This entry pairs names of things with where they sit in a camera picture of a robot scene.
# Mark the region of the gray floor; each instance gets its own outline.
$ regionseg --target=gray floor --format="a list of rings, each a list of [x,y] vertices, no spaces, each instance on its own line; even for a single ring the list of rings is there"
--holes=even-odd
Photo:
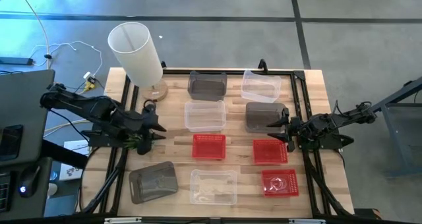
[[[277,16],[293,17],[291,0],[29,0],[40,13],[145,16]],[[422,0],[298,0],[302,17],[422,18]],[[23,0],[0,0],[0,11],[24,11]],[[107,46],[109,31],[120,22],[45,20],[50,43],[82,40],[103,52],[98,78],[119,64]],[[302,69],[295,23],[292,22],[143,22],[153,35],[161,60],[169,67],[256,67],[265,58],[270,68]],[[44,44],[35,20],[0,20],[0,55],[27,57]],[[322,69],[331,105],[343,110],[364,100],[376,102],[408,80],[422,75],[422,24],[303,25],[312,69]],[[82,75],[99,65],[98,54],[78,45],[55,54],[56,81],[78,86]],[[44,52],[34,58],[42,60]],[[3,70],[39,70],[8,67]],[[101,90],[89,92],[100,95]],[[77,119],[64,113],[70,119]],[[63,123],[50,115],[47,127]],[[88,128],[89,125],[78,125]],[[354,206],[378,208],[386,219],[422,222],[422,176],[387,179],[399,167],[382,116],[371,125],[342,129],[355,138],[344,149],[346,173]],[[79,140],[71,128],[49,137],[62,144]],[[59,183],[59,193],[47,201],[46,215],[69,213],[77,182]]]

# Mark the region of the cable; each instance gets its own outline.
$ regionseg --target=cable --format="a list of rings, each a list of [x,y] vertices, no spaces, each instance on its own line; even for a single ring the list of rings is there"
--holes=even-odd
[[[88,145],[83,146],[83,147],[81,147],[81,148],[75,148],[75,149],[72,149],[71,151],[76,151],[76,150],[83,149],[83,148],[87,148],[87,147],[88,147]]]
[[[83,82],[81,85],[79,85],[78,88],[73,93],[76,93],[80,89],[80,87],[83,86],[84,84],[85,84],[85,82]]]
[[[346,163],[344,161],[343,154],[340,152],[340,149],[334,149],[334,151],[337,152],[338,155],[340,155],[340,157],[342,158],[342,161],[343,161],[343,167],[346,167]]]
[[[9,71],[5,71],[5,70],[0,70],[0,75],[3,75],[3,74],[14,74],[14,73],[22,73],[22,71],[12,71],[12,72],[9,72]]]
[[[96,71],[92,74],[93,76],[95,76],[98,73],[98,71],[101,69],[101,67],[103,66],[103,56],[102,56],[102,52],[100,50],[96,49],[94,46],[92,46],[92,45],[90,45],[88,43],[82,42],[80,40],[77,40],[77,41],[74,41],[74,42],[71,42],[71,43],[53,43],[53,44],[49,45],[48,47],[51,47],[51,46],[54,46],[54,45],[57,46],[54,50],[51,51],[51,53],[53,53],[54,51],[58,50],[63,45],[68,45],[68,46],[70,46],[73,49],[73,51],[76,51],[76,49],[72,46],[72,44],[74,44],[74,43],[81,43],[83,45],[86,45],[88,47],[91,47],[93,50],[97,51],[100,54],[100,65],[98,66],[98,68],[96,69]],[[32,48],[32,50],[31,50],[31,56],[29,56],[29,57],[32,57],[35,54],[35,52],[36,52],[35,49],[37,47],[47,47],[47,46],[46,45],[35,45],[35,47]],[[40,64],[34,64],[34,66],[42,66],[42,65],[45,64],[46,61],[47,60],[45,60],[43,63],[40,63]]]
[[[101,84],[100,80],[95,79],[96,82],[98,82],[98,84],[103,88],[103,90],[105,90],[105,88],[103,87],[103,84]]]
[[[414,103],[416,103],[416,97],[417,97],[417,94],[418,94],[419,92],[420,92],[420,91],[417,91],[417,92],[416,92],[416,94],[415,94],[415,97],[413,98],[413,102],[414,102]]]
[[[25,1],[26,1],[26,4],[28,4],[28,6],[31,8],[31,11],[34,13],[34,15],[37,18],[38,22],[40,23],[42,32],[44,33],[45,44],[47,45],[47,55],[46,55],[47,56],[47,59],[46,59],[46,61],[47,61],[47,69],[50,69],[50,59],[49,59],[49,57],[51,57],[51,56],[50,56],[50,48],[49,48],[49,43],[48,43],[47,32],[45,32],[44,25],[42,24],[42,22],[41,22],[40,18],[38,17],[37,13],[35,12],[35,10],[32,8],[31,4],[29,4],[28,0],[25,0]]]
[[[80,175],[80,184],[79,184],[79,189],[78,189],[78,197],[76,198],[76,203],[75,203],[75,210],[73,213],[76,213],[76,208],[79,205],[79,210],[82,211],[82,180],[84,178],[84,173],[86,170],[86,166],[88,165],[88,162],[90,161],[91,157],[96,153],[96,151],[100,149],[100,148],[94,148],[91,153],[88,155],[88,157],[86,158],[86,165],[85,165],[85,169],[82,171],[82,174]]]
[[[72,121],[72,124],[74,124],[74,125],[76,125],[76,124],[79,124],[79,123],[91,123],[90,121],[87,121],[86,119],[81,119],[81,120],[77,120],[77,121]],[[56,131],[58,131],[59,129],[61,129],[61,128],[64,128],[64,127],[66,127],[66,126],[69,126],[69,125],[71,125],[70,123],[65,123],[65,124],[62,124],[62,125],[57,125],[57,126],[54,126],[54,127],[52,127],[52,128],[49,128],[49,129],[45,129],[44,130],[44,132],[48,132],[48,131],[51,131],[51,132],[49,132],[49,133],[47,133],[47,134],[45,134],[44,136],[43,136],[43,138],[45,138],[45,137],[47,137],[47,136],[49,136],[49,135],[51,135],[51,134],[53,134],[54,132],[56,132]]]
[[[79,132],[79,130],[73,125],[72,121],[70,121],[68,118],[62,116],[61,114],[59,114],[56,111],[52,111],[52,110],[49,110],[49,111],[55,113],[56,115],[58,115],[58,116],[60,116],[60,117],[62,117],[64,119],[66,119],[72,125],[72,127],[74,128],[74,130],[77,131],[87,142],[89,142],[88,139],[81,132]]]

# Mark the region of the red basket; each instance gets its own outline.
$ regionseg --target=red basket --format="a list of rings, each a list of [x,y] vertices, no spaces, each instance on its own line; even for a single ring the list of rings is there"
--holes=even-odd
[[[255,164],[286,164],[287,148],[280,140],[253,140]]]
[[[199,159],[226,158],[226,136],[219,134],[193,135],[192,157]]]
[[[262,171],[265,197],[294,197],[299,195],[294,169]]]

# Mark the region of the white cable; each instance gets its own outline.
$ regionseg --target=white cable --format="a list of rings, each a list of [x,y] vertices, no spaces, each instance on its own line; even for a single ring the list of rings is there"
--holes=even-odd
[[[44,33],[44,38],[45,38],[45,44],[47,45],[47,54],[50,55],[50,48],[49,48],[49,43],[48,43],[48,37],[47,37],[47,32],[45,32],[45,28],[44,25],[41,23],[40,18],[38,17],[38,15],[36,14],[35,10],[32,8],[31,4],[29,4],[28,0],[25,0],[26,3],[28,4],[28,6],[31,8],[31,11],[34,13],[35,17],[37,18],[38,22],[41,25],[42,28],[42,32]],[[47,69],[50,69],[50,60],[46,59],[47,63]]]
[[[79,124],[79,123],[91,123],[91,122],[90,121],[87,121],[86,119],[80,119],[80,120],[77,120],[77,121],[72,121],[72,124],[74,124],[74,125]],[[69,125],[71,125],[71,124],[70,123],[65,123],[65,124],[62,124],[62,125],[54,126],[52,128],[49,128],[49,129],[45,129],[44,132],[48,132],[50,130],[52,130],[52,131],[49,132],[49,133],[47,133],[47,134],[45,134],[43,136],[43,138],[45,138],[45,137],[53,134],[54,132],[58,131],[60,128],[63,128],[63,127],[69,126]]]
[[[56,51],[56,50],[58,50],[59,48],[60,48],[60,46],[62,46],[62,45],[69,45],[72,49],[73,49],[73,51],[76,51],[76,49],[72,46],[72,44],[74,44],[74,43],[81,43],[81,44],[84,44],[84,45],[86,45],[86,46],[88,46],[88,47],[91,47],[93,50],[95,50],[95,51],[97,51],[99,54],[100,54],[100,65],[98,66],[98,68],[96,69],[96,71],[92,74],[92,75],[96,75],[97,74],[97,72],[101,69],[101,67],[103,66],[103,56],[102,56],[102,52],[100,51],[100,50],[98,50],[98,49],[96,49],[94,46],[92,46],[92,45],[90,45],[90,44],[87,44],[87,43],[85,43],[85,42],[82,42],[82,41],[80,41],[80,40],[77,40],[77,41],[75,41],[75,42],[71,42],[71,43],[53,43],[53,44],[51,44],[51,45],[49,45],[50,47],[51,46],[54,46],[54,45],[56,45],[57,47],[53,50],[53,51],[51,51],[51,53],[53,53],[54,51]],[[36,48],[37,47],[45,47],[45,45],[35,45],[35,47],[33,47],[32,48],[32,50],[31,50],[31,56],[29,56],[29,57],[32,57],[35,53],[36,53]],[[45,64],[45,62],[47,62],[47,60],[45,60],[43,63],[40,63],[40,64],[34,64],[35,66],[42,66],[42,65],[44,65]]]

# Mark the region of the white lamp shade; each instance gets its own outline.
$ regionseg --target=white lamp shade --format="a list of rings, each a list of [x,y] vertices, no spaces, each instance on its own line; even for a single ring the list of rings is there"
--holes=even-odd
[[[145,25],[127,22],[116,26],[108,36],[108,45],[136,86],[147,88],[162,78],[163,69]]]

